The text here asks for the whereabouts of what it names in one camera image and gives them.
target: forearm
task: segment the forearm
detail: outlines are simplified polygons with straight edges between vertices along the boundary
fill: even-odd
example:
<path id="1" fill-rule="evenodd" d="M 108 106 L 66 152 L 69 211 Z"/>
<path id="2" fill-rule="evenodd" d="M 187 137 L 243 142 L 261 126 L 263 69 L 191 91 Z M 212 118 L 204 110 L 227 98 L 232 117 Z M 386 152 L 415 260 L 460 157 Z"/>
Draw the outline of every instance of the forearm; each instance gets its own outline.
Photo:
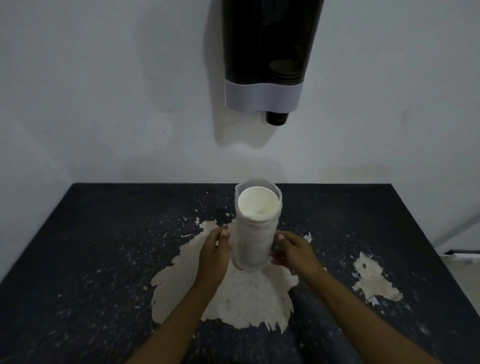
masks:
<path id="1" fill-rule="evenodd" d="M 194 284 L 128 364 L 180 363 L 215 289 Z"/>
<path id="2" fill-rule="evenodd" d="M 323 268 L 305 277 L 367 364 L 439 363 L 402 336 Z"/>

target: peeled patch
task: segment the peeled patch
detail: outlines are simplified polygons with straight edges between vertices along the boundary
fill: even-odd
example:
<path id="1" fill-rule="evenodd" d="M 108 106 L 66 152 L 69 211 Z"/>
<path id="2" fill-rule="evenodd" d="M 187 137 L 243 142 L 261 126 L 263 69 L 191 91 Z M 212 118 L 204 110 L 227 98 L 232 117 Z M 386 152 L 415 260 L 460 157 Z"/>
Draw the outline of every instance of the peeled patch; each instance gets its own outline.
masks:
<path id="1" fill-rule="evenodd" d="M 353 263 L 353 266 L 360 280 L 352 288 L 354 291 L 362 290 L 365 299 L 372 305 L 378 304 L 375 296 L 382 296 L 392 301 L 400 301 L 403 298 L 403 294 L 382 276 L 383 268 L 364 253 L 360 253 L 360 258 Z"/>
<path id="2" fill-rule="evenodd" d="M 173 258 L 173 265 L 158 272 L 152 279 L 156 286 L 152 298 L 152 318 L 163 323 L 170 312 L 182 300 L 195 281 L 200 250 L 209 232 L 217 228 L 214 221 L 204 221 L 203 231 L 180 247 L 180 255 Z M 236 222 L 228 225 L 230 245 L 236 249 L 238 241 Z M 297 276 L 282 266 L 269 264 L 255 273 L 246 273 L 230 261 L 227 273 L 215 296 L 207 306 L 202 320 L 221 319 L 235 328 L 260 326 L 280 332 L 288 326 L 293 304 L 288 295 L 290 288 L 299 283 Z"/>

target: black table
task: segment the black table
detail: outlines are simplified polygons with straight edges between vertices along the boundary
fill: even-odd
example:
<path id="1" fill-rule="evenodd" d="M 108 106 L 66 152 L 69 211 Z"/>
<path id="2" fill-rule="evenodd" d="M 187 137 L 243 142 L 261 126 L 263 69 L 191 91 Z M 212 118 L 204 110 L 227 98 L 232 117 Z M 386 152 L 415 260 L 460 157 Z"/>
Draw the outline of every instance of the black table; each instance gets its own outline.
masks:
<path id="1" fill-rule="evenodd" d="M 351 287 L 353 262 L 372 254 L 404 296 L 379 298 L 376 313 L 443 363 L 480 363 L 480 318 L 391 185 L 279 187 L 280 228 L 311 233 L 330 273 Z M 74 184 L 0 285 L 0 363 L 123 363 L 157 327 L 150 280 L 180 235 L 199 233 L 196 217 L 231 221 L 233 195 L 233 184 Z M 283 334 L 202 322 L 185 362 L 361 362 L 305 286 L 290 296 Z"/>

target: hand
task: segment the hand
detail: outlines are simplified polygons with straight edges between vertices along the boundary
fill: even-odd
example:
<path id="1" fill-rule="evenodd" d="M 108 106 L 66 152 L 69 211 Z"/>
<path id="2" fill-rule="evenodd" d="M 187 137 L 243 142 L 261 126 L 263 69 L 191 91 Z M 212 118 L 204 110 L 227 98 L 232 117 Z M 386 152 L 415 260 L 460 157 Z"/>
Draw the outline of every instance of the hand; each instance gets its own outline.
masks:
<path id="1" fill-rule="evenodd" d="M 228 244 L 229 237 L 230 233 L 227 231 L 227 226 L 212 230 L 200 251 L 197 277 L 194 284 L 201 286 L 203 289 L 212 290 L 213 294 L 215 294 L 227 272 L 230 261 L 229 253 L 232 250 Z"/>
<path id="2" fill-rule="evenodd" d="M 272 264 L 294 270 L 303 279 L 323 271 L 312 247 L 304 238 L 289 231 L 277 231 L 274 242 L 283 250 L 272 253 Z"/>

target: black cup dispenser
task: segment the black cup dispenser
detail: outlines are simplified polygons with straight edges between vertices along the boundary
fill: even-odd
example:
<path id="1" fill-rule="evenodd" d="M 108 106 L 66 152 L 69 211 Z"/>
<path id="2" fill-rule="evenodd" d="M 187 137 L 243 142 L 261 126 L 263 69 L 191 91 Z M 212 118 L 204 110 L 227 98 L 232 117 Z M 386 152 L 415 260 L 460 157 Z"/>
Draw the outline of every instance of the black cup dispenser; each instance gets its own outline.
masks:
<path id="1" fill-rule="evenodd" d="M 297 109 L 323 0 L 222 0 L 225 104 L 283 125 Z"/>

